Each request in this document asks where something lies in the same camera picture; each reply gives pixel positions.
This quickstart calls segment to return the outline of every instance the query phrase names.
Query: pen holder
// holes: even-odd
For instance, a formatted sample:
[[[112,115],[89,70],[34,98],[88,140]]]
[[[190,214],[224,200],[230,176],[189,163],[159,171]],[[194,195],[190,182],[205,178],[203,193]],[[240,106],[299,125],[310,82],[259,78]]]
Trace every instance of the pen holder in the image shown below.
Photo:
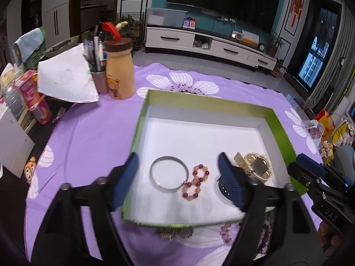
[[[107,94],[109,90],[107,88],[106,72],[91,72],[91,75],[97,91],[101,94]]]

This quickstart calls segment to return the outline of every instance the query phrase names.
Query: curtain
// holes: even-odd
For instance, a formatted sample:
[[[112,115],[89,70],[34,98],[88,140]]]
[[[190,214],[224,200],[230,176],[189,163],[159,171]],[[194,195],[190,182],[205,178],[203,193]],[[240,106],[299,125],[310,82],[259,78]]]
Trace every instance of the curtain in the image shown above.
[[[313,108],[324,95],[329,84],[333,85],[334,94],[327,105],[327,111],[332,112],[343,97],[355,65],[355,19],[349,8],[344,5],[342,11],[343,22],[338,32],[337,44],[333,49],[333,56],[328,62],[318,85],[307,99],[308,108]],[[344,65],[339,72],[339,59],[345,57]]]

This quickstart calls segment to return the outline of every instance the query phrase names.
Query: tiled floor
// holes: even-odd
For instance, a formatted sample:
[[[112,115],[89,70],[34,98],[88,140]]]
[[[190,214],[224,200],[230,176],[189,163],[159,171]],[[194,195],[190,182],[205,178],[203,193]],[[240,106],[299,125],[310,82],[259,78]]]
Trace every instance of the tiled floor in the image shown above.
[[[297,92],[281,77],[272,77],[263,72],[255,72],[228,64],[209,61],[205,59],[192,58],[187,56],[136,52],[133,56],[134,65],[143,66],[153,62],[164,64],[170,69],[196,71],[207,75],[215,75],[233,80],[238,80],[261,87],[269,88],[282,93],[300,115],[302,120],[308,120],[304,111],[295,102],[294,98],[300,98]]]

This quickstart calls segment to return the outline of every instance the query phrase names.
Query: orange bottle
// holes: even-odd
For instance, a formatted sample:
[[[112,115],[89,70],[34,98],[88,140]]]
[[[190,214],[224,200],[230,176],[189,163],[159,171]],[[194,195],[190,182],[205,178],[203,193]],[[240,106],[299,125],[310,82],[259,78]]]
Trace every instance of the orange bottle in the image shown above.
[[[112,99],[128,99],[134,94],[134,69],[131,56],[132,39],[122,37],[119,41],[105,41],[106,78]]]

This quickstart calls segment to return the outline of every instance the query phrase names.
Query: floral tablecloth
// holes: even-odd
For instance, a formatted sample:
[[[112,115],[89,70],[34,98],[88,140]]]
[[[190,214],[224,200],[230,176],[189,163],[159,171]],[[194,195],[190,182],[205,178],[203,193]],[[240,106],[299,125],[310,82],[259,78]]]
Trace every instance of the floral tablecloth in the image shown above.
[[[125,162],[148,89],[211,95],[272,108],[295,152],[322,162],[301,118],[280,93],[217,76],[170,70],[159,63],[135,66],[134,71],[137,91],[130,99],[117,101],[101,95],[97,103],[75,105],[53,131],[38,161],[27,197],[24,230],[29,260],[42,219],[60,185],[64,182],[73,187],[91,184]],[[312,201],[307,195],[302,198],[310,210]],[[82,213],[90,253],[100,258],[89,209],[83,207]],[[317,227],[320,220],[312,212],[311,216]],[[239,229],[237,223],[196,228],[188,239],[179,237],[168,241],[161,239],[156,229],[123,223],[119,210],[112,217],[137,266],[221,265]]]

